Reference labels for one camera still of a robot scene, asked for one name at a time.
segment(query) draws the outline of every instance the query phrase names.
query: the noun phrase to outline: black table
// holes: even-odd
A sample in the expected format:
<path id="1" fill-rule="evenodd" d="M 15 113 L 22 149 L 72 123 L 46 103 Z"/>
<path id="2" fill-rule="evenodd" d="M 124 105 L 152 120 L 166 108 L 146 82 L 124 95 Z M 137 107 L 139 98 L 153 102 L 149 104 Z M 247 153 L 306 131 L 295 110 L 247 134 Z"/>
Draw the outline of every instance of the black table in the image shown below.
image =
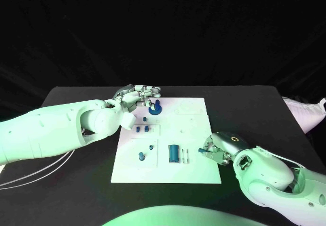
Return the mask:
<path id="1" fill-rule="evenodd" d="M 57 87 L 42 106 L 106 100 L 117 89 Z M 238 133 L 250 143 L 326 174 L 323 163 L 274 87 L 162 87 L 162 96 L 204 97 L 212 132 L 224 130 Z M 110 183 L 119 135 L 120 130 L 107 139 L 78 149 L 51 176 L 26 186 L 0 191 L 2 225 L 100 226 L 123 214 L 159 205 L 204 207 L 271 226 L 293 225 L 273 209 L 250 202 L 241 192 L 231 165 L 220 166 L 220 185 Z M 0 182 L 35 172 L 58 158 L 9 164 L 0 174 Z M 39 178 L 54 169 L 31 179 Z"/>

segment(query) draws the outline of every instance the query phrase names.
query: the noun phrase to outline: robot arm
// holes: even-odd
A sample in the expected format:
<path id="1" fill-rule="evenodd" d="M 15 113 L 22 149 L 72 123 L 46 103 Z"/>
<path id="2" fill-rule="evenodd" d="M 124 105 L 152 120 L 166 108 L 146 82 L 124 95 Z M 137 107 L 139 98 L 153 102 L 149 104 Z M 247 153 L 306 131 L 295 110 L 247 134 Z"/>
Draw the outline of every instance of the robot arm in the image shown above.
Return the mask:
<path id="1" fill-rule="evenodd" d="M 2 122 L 0 165 L 64 154 L 113 135 L 120 125 L 132 129 L 136 107 L 155 109 L 149 97 L 160 97 L 159 87 L 129 85 L 110 100 L 44 107 Z"/>
<path id="2" fill-rule="evenodd" d="M 297 225 L 326 222 L 326 176 L 286 163 L 260 146 L 251 147 L 230 132 L 209 136 L 199 149 L 220 165 L 233 161 L 241 190 L 257 205 L 273 208 Z"/>

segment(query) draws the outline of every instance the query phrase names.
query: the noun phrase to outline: white board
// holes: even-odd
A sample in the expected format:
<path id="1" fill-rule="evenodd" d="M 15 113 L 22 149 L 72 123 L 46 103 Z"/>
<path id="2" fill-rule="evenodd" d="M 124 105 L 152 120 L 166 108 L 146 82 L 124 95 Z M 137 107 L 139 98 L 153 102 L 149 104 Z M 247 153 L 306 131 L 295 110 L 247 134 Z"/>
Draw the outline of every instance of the white board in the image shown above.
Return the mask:
<path id="1" fill-rule="evenodd" d="M 212 134 L 205 100 L 165 97 L 159 100 L 162 113 L 152 115 L 147 107 L 137 107 L 133 130 L 121 128 L 111 182 L 220 184 L 218 164 L 198 152 Z M 169 162 L 169 145 L 179 145 L 179 162 Z"/>

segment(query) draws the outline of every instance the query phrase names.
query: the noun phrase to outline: blue object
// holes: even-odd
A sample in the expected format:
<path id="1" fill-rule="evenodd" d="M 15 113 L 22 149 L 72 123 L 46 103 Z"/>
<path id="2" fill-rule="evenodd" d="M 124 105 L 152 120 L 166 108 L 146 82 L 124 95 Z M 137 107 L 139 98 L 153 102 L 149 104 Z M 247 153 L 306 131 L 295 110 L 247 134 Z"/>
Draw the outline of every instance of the blue object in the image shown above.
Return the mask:
<path id="1" fill-rule="evenodd" d="M 179 162 L 179 145 L 169 145 L 169 162 Z"/>
<path id="2" fill-rule="evenodd" d="M 145 153 L 140 152 L 140 161 L 145 161 Z"/>
<path id="3" fill-rule="evenodd" d="M 155 102 L 155 110 L 149 107 L 149 112 L 153 115 L 159 115 L 160 114 L 162 106 L 160 106 L 160 101 L 159 100 L 156 100 L 156 102 Z"/>
<path id="4" fill-rule="evenodd" d="M 207 151 L 205 149 L 202 149 L 202 148 L 199 148 L 198 151 L 202 152 L 202 153 L 204 153 L 204 152 L 208 152 L 208 151 Z"/>

